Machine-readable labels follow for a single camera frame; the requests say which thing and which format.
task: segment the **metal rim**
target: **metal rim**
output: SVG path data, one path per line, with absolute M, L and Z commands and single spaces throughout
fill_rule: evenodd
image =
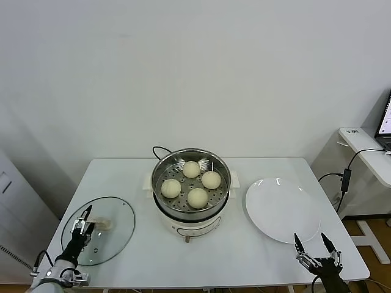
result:
M 198 153 L 205 153 L 207 154 L 208 156 L 211 156 L 213 157 L 215 160 L 219 161 L 223 167 L 226 169 L 227 171 L 227 174 L 228 174 L 228 179 L 229 181 L 226 182 L 227 184 L 227 193 L 224 195 L 226 198 L 228 198 L 228 195 L 229 195 L 229 189 L 230 189 L 230 185 L 231 185 L 231 174 L 230 174 L 230 169 L 228 168 L 227 164 L 216 154 L 210 152 L 210 151 L 207 151 L 207 150 L 203 150 L 203 149 L 200 149 L 200 148 L 184 148 L 184 149 L 181 149 L 181 150 L 177 150 L 177 151 L 173 151 L 167 155 L 165 155 L 154 167 L 153 171 L 152 171 L 152 178 L 156 172 L 156 170 L 159 168 L 159 166 L 169 157 L 172 157 L 176 154 L 180 154 L 180 153 L 186 153 L 186 152 L 198 152 Z M 155 196 L 155 193 L 156 193 L 156 188 L 155 186 L 152 186 L 152 190 L 153 190 L 153 193 L 154 193 L 154 196 Z M 163 204 L 164 206 L 168 207 L 169 209 L 172 209 L 172 207 L 167 204 L 165 201 L 162 201 L 162 200 L 157 200 L 159 203 Z M 196 211 L 188 211 L 188 212 L 184 212 L 184 211 L 179 211 L 179 210 L 175 210 L 176 212 L 179 212 L 181 214 L 198 214 L 200 212 L 205 212 L 205 211 L 208 211 L 210 210 L 211 208 L 213 207 L 209 207 L 209 208 L 203 208 L 203 209 L 197 209 Z
M 126 200 L 124 200 L 124 199 L 122 199 L 122 198 L 120 198 L 120 197 L 97 197 L 97 198 L 94 198 L 93 200 L 88 201 L 87 203 L 84 203 L 82 206 L 85 206 L 85 205 L 87 205 L 87 204 L 89 204 L 89 203 L 91 203 L 91 202 L 93 202 L 93 201 L 100 200 L 100 199 L 102 199 L 102 198 L 116 198 L 116 199 L 118 199 L 118 200 L 122 200 L 123 202 L 125 202 L 125 203 L 129 206 L 129 208 L 132 210 L 133 219 L 134 219 L 134 225 L 133 225 L 132 233 L 130 234 L 130 237 L 129 237 L 128 241 L 125 242 L 124 246 L 123 246 L 115 255 L 111 256 L 110 258 L 108 258 L 108 259 L 106 259 L 106 260 L 104 260 L 104 261 L 97 262 L 96 264 L 91 264 L 91 265 L 88 265 L 88 264 L 79 264 L 79 266 L 93 267 L 93 266 L 95 266 L 95 265 L 97 265 L 97 264 L 102 264 L 102 263 L 104 263 L 104 262 L 106 262 L 106 261 L 109 261 L 110 259 L 116 257 L 116 256 L 119 255 L 120 252 L 128 245 L 130 239 L 132 238 L 132 236 L 133 236 L 133 234 L 134 234 L 134 229 L 136 229 L 136 214 L 134 213 L 134 209 L 132 208 L 132 206 L 131 206 Z M 62 229 L 62 232 L 61 232 L 61 239 L 60 239 L 62 251 L 64 251 L 64 246 L 62 245 L 62 237 L 63 237 L 63 235 L 64 235 L 65 227 L 67 226 L 67 223 L 70 221 L 70 219 L 71 219 L 74 215 L 76 215 L 76 212 L 77 212 L 79 209 L 81 209 L 82 206 L 80 206 L 80 208 L 78 208 L 78 209 L 77 209 L 77 210 L 68 218 L 67 222 L 65 223 L 64 228 Z

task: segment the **white table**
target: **white table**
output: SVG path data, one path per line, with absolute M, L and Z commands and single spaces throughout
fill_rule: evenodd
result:
M 373 138 L 373 136 L 370 136 L 364 129 L 360 127 L 342 127 L 339 129 L 338 133 L 355 153 L 366 148 L 382 148 L 382 146 Z M 382 185 L 391 188 L 390 155 L 380 151 L 363 151 L 358 156 L 362 159 L 364 164 L 369 168 L 369 170 L 371 170 L 372 174 L 375 175 L 375 177 Z M 364 193 L 364 195 L 356 196 L 352 200 L 351 204 L 362 204 L 366 200 L 366 195 L 371 192 L 370 188 L 371 186 L 366 189 L 363 189 L 362 192 Z M 348 214 L 349 207 L 343 208 L 340 211 L 341 219 Z M 364 235 L 352 237 L 352 240 L 356 244 L 356 246 L 370 246 L 382 264 L 389 264 L 390 258 L 387 256 L 387 253 L 381 247 L 381 244 L 379 243 L 376 236 L 373 234 L 366 221 L 357 221 L 357 224 Z
M 310 167 L 301 158 L 224 159 L 238 174 L 241 187 L 228 201 L 219 228 L 186 244 L 160 222 L 157 207 L 142 190 L 156 159 L 95 159 L 86 171 L 48 252 L 61 253 L 62 229 L 73 212 L 96 197 L 115 196 L 129 202 L 136 229 L 124 250 L 111 260 L 82 267 L 91 274 L 91 288 L 218 288 L 308 284 L 313 275 L 295 259 L 294 245 L 261 233 L 243 211 L 247 188 L 256 180 L 280 177 L 304 188 L 316 201 L 321 229 L 343 252 L 344 280 L 362 280 L 370 273 Z M 313 256 L 326 256 L 320 235 L 304 244 Z M 40 270 L 48 268 L 46 261 Z
M 383 148 L 373 136 L 360 127 L 342 127 L 338 133 L 355 153 L 365 148 Z M 384 186 L 391 188 L 390 155 L 380 151 L 363 151 L 358 156 Z

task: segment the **floor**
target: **floor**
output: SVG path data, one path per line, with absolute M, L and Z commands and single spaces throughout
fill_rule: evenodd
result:
M 382 219 L 376 220 L 367 220 L 367 223 L 371 227 L 372 231 L 380 241 L 386 253 L 391 256 L 391 228 L 386 225 L 386 221 Z M 343 221 L 346 229 L 348 230 L 351 236 L 362 235 L 359 227 L 355 221 Z M 379 281 L 386 286 L 391 288 L 391 264 L 383 265 L 380 264 L 376 255 L 373 253 L 373 250 L 370 247 L 359 247 L 359 252 L 363 257 L 365 263 L 367 264 L 373 280 Z M 379 286 L 372 282 L 365 282 L 368 286 L 370 293 L 391 293 L 391 290 L 385 289 L 382 290 Z M 24 293 L 29 286 L 19 286 L 19 285 L 0 285 L 0 293 Z M 359 284 L 352 282 L 349 284 L 349 287 L 352 293 L 360 293 Z M 295 286 L 295 292 L 301 292 L 305 289 L 305 286 Z M 288 293 L 287 287 L 263 287 L 261 290 L 264 293 Z M 101 290 L 93 289 L 78 289 L 75 292 L 83 293 L 101 293 Z M 110 290 L 110 293 L 125 293 L 126 290 Z M 151 290 L 143 290 L 143 293 L 152 293 Z M 202 293 L 200 289 L 188 289 L 188 290 L 153 290 L 153 293 Z M 214 293 L 260 293 L 257 288 L 231 288 L 229 289 L 218 289 Z

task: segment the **glass lid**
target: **glass lid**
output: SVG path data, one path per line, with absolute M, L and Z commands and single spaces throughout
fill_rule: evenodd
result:
M 101 264 L 119 254 L 132 237 L 136 218 L 129 203 L 118 197 L 96 198 L 81 206 L 68 219 L 61 235 L 62 250 L 72 238 L 73 222 L 92 204 L 87 223 L 94 222 L 91 241 L 83 248 L 78 262 L 82 266 Z

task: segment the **white plate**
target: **white plate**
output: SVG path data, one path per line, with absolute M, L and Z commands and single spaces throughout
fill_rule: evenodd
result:
M 255 226 L 269 237 L 294 243 L 312 239 L 320 227 L 320 216 L 311 196 L 299 186 L 281 178 L 253 183 L 246 194 L 246 208 Z

